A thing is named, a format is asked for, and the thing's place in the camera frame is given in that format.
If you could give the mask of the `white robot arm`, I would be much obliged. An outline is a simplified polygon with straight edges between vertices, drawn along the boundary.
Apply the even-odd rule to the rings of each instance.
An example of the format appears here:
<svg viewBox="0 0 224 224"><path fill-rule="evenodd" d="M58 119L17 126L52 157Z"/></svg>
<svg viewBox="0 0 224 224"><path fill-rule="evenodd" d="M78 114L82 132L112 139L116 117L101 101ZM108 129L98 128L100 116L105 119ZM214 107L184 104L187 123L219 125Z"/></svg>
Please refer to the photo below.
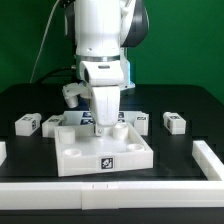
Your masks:
<svg viewBox="0 0 224 224"><path fill-rule="evenodd" d="M66 35L75 46L76 74L95 123L95 134L118 122L120 94L130 86L125 49L147 36L144 0L60 0Z"/></svg>

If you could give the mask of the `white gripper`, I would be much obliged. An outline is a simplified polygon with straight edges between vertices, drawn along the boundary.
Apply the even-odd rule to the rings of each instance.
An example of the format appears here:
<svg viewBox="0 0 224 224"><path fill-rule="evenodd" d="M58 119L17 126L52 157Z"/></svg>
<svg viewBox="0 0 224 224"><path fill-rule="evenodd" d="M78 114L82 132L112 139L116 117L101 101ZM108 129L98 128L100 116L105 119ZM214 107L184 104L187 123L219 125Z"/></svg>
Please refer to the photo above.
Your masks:
<svg viewBox="0 0 224 224"><path fill-rule="evenodd" d="M95 135L102 136L101 126L114 126L118 121L120 106L120 85L124 82L120 61L81 61L79 75L83 84L71 83L63 87L62 93L67 105L78 105L77 96L87 101L95 121Z"/></svg>

